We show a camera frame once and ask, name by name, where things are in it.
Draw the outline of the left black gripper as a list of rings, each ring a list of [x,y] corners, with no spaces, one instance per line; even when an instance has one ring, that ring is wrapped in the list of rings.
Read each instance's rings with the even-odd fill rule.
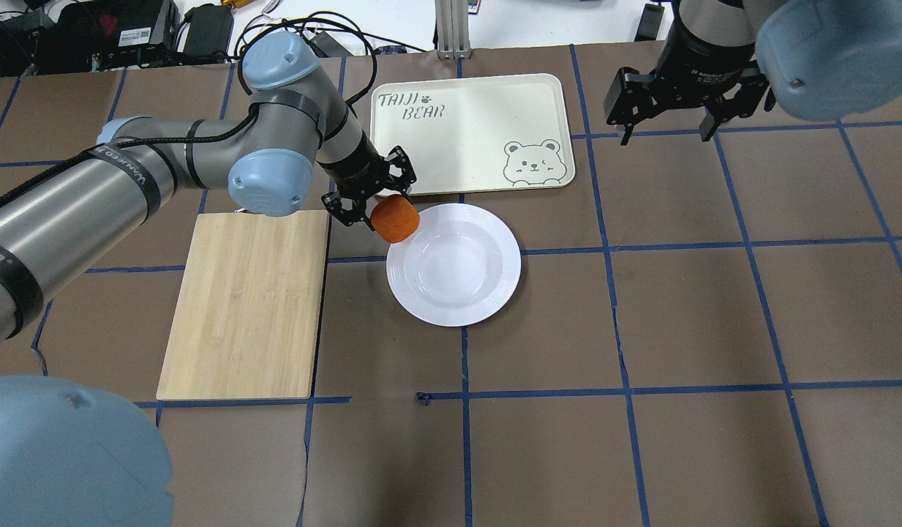
[[[367,213],[367,201],[383,190],[406,197],[417,181],[413,164],[401,146],[395,146],[386,157],[380,156],[374,146],[357,146],[343,160],[323,162],[320,167],[336,185],[336,190],[321,197],[327,213],[347,227],[364,223],[371,231],[376,228]]]

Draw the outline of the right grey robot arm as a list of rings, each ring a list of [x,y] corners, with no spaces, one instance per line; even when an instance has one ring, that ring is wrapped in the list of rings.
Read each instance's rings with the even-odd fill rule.
[[[621,67],[604,99],[627,144],[664,111],[702,109],[699,136],[779,106],[808,122],[902,96],[902,1],[674,1],[648,73]]]

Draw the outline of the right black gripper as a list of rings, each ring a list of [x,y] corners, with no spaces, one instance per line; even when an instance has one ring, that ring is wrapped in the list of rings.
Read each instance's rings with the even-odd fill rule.
[[[621,67],[604,98],[604,114],[606,124],[619,130],[621,146],[627,146],[638,124],[664,111],[704,109],[699,139],[711,141],[722,124],[753,116],[759,105],[765,111],[771,110],[775,96],[755,64],[713,85],[686,77],[664,78],[658,71],[642,74],[632,67]]]

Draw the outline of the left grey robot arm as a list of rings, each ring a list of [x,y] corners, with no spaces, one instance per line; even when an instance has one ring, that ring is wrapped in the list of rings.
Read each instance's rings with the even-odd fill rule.
[[[316,166],[324,209],[372,221],[367,201],[407,195],[408,155],[377,152],[319,58],[283,26],[244,49],[238,122],[137,116],[0,197],[0,343],[36,323],[66,284],[183,189],[223,186],[249,212],[301,208]],[[172,463],[132,401],[75,381],[0,376],[0,526],[170,526]]]

